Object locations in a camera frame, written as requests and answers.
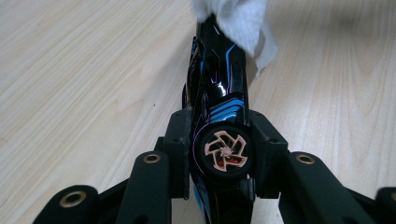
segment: white tissue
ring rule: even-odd
[[[276,56],[277,44],[265,19],[267,0],[192,0],[198,21],[212,13],[221,31],[255,60],[258,72]]]

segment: black tire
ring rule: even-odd
[[[207,176],[214,180],[236,180],[248,174],[254,151],[244,131],[229,124],[221,125],[197,139],[194,157]]]

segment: wood grain surface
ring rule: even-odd
[[[267,19],[279,53],[249,65],[250,107],[346,187],[396,186],[396,2],[272,0]],[[195,23],[190,1],[0,1],[1,223],[129,176],[181,108]],[[173,223],[202,223],[193,194]],[[282,223],[277,201],[252,223]]]

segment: black toy car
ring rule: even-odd
[[[182,102],[192,113],[191,177],[205,223],[251,218],[254,196],[241,190],[241,185],[254,188],[248,176],[254,152],[245,66],[245,52],[223,34],[214,16],[198,23]]]

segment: rim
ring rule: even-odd
[[[248,160],[247,147],[247,141],[240,134],[218,131],[205,144],[205,156],[219,171],[236,171]]]

